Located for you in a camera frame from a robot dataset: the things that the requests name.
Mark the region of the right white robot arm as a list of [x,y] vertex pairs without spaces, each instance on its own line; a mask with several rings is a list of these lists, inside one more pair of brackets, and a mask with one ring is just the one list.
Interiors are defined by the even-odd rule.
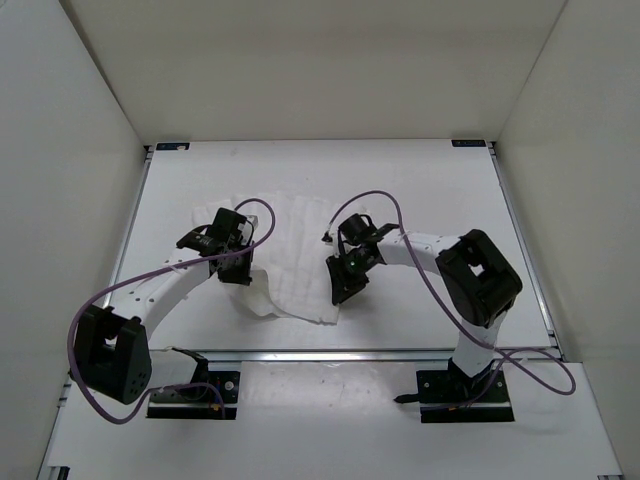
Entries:
[[407,232],[398,224],[376,227],[367,214],[353,214],[322,241],[333,247],[326,259],[331,301],[340,305],[369,283],[375,266],[415,267],[441,278],[457,315],[459,339],[450,359],[449,391],[471,400],[484,388],[498,332],[523,283],[482,230],[462,236]]

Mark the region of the white skirt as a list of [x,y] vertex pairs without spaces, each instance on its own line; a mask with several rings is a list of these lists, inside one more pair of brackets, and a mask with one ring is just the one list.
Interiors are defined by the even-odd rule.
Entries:
[[323,243],[322,237],[336,206],[283,191],[257,196],[272,207],[275,229],[253,252],[251,284],[225,284],[226,295],[258,317],[273,315],[335,325],[339,308],[331,301],[326,266],[333,248]]

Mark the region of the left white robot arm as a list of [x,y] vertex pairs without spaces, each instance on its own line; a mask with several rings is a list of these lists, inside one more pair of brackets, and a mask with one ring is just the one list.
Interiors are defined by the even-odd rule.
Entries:
[[85,385],[124,405],[170,385],[188,398],[203,395],[209,385],[204,358],[181,347],[153,353],[149,341],[165,317],[211,277],[250,284],[257,224],[254,215],[221,207],[211,223],[177,241],[164,273],[131,283],[106,307],[89,306],[79,318],[73,345]]

